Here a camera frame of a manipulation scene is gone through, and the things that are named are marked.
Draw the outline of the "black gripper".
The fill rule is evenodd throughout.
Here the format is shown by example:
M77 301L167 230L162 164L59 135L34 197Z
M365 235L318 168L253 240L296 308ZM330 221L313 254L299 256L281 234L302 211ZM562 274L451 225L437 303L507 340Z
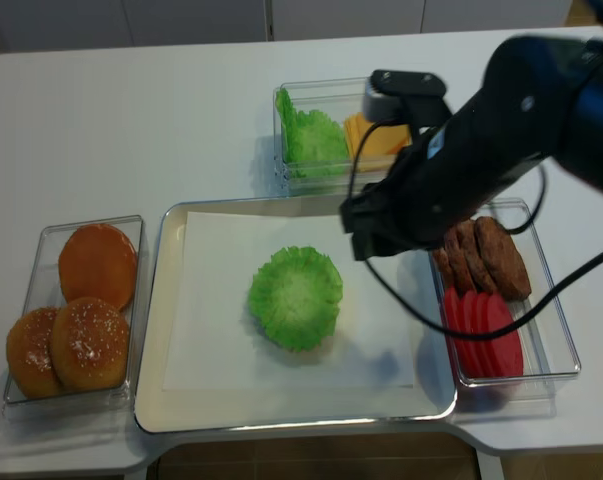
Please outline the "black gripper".
M340 207L357 260L432 249L454 224L549 155L556 92L481 89Z

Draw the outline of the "black blue robot arm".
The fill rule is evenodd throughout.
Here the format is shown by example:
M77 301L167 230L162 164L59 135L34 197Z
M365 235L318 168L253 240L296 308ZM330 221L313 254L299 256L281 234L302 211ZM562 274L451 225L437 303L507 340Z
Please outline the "black blue robot arm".
M461 109L448 109L445 92L429 73L370 76L368 120L405 123L414 140L382 181L341 206L356 260L435 248L547 158L603 193L602 41L515 36Z

